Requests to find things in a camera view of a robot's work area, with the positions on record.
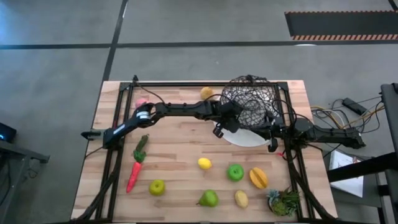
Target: yellow lemon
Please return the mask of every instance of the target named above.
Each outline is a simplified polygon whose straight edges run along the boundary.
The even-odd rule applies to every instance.
[[[200,97],[205,100],[208,97],[210,97],[211,95],[213,95],[214,92],[210,87],[203,87],[200,91]]]
[[[198,160],[198,165],[201,169],[210,169],[211,161],[207,158],[200,158]]]

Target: potato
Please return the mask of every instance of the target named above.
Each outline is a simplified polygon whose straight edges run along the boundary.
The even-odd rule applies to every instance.
[[[249,199],[243,190],[237,190],[235,193],[235,202],[241,208],[246,208],[249,205]]]

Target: pear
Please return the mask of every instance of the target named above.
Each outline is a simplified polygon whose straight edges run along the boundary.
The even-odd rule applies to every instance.
[[[215,207],[218,204],[218,196],[214,190],[205,190],[197,204],[201,206]]]

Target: yellow fruit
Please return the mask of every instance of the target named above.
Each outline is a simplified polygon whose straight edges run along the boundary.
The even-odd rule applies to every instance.
[[[258,188],[264,189],[268,186],[268,179],[266,173],[260,168],[253,168],[250,170],[250,180]]]
[[[200,91],[200,97],[205,100],[211,95],[213,95],[213,90],[210,87],[203,87]]]
[[[237,190],[235,192],[235,202],[241,208],[246,208],[249,205],[249,199],[243,190]]]
[[[200,158],[198,160],[198,165],[201,169],[210,169],[211,161],[207,158]]]

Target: green apple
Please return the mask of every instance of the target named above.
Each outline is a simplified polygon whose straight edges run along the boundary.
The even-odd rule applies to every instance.
[[[243,167],[239,164],[230,165],[226,171],[228,178],[234,182],[240,181],[243,178]]]
[[[164,193],[166,186],[163,180],[154,180],[149,186],[149,193],[154,196],[160,196]]]
[[[218,196],[214,190],[205,190],[198,202],[201,206],[215,207],[218,205]]]

